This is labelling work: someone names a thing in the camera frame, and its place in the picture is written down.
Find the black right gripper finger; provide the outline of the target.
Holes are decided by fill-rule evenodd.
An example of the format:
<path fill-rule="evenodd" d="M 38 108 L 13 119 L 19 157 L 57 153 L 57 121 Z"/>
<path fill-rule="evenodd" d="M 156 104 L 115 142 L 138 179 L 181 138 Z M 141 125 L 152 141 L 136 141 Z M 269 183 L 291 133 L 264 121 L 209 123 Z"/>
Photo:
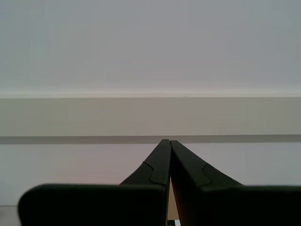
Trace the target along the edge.
<path fill-rule="evenodd" d="M 246 186 L 171 141 L 171 182 L 182 226 L 299 226 L 300 186 Z"/>
<path fill-rule="evenodd" d="M 22 195 L 23 226 L 165 226 L 171 144 L 162 140 L 119 185 L 44 184 Z"/>

